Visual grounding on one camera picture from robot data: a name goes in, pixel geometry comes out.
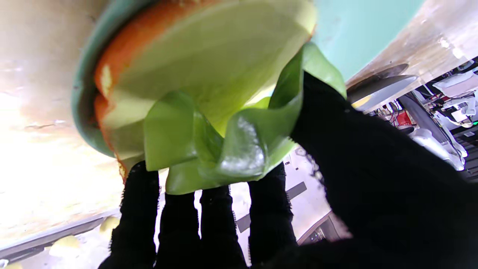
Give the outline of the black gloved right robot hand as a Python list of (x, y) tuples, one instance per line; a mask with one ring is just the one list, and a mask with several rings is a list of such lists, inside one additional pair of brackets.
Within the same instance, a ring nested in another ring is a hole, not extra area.
[[(299, 246), (280, 163), (249, 182), (249, 250), (260, 269), (476, 269), (477, 185), (385, 121), (355, 110), (304, 73), (304, 101), (291, 138), (323, 175), (326, 199), (352, 237)], [(130, 171), (111, 253), (100, 269), (246, 269), (229, 186), (165, 195), (153, 241), (158, 172)]]

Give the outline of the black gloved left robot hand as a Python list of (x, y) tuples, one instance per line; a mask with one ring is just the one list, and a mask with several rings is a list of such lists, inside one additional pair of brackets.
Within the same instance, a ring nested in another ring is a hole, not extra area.
[(432, 136), (439, 143), (449, 142), (443, 128), (433, 119), (432, 115), (429, 114), (427, 109), (423, 107), (420, 100), (418, 100), (413, 93), (410, 92), (399, 97), (398, 101), (401, 106), (408, 111), (419, 128), (431, 131)]

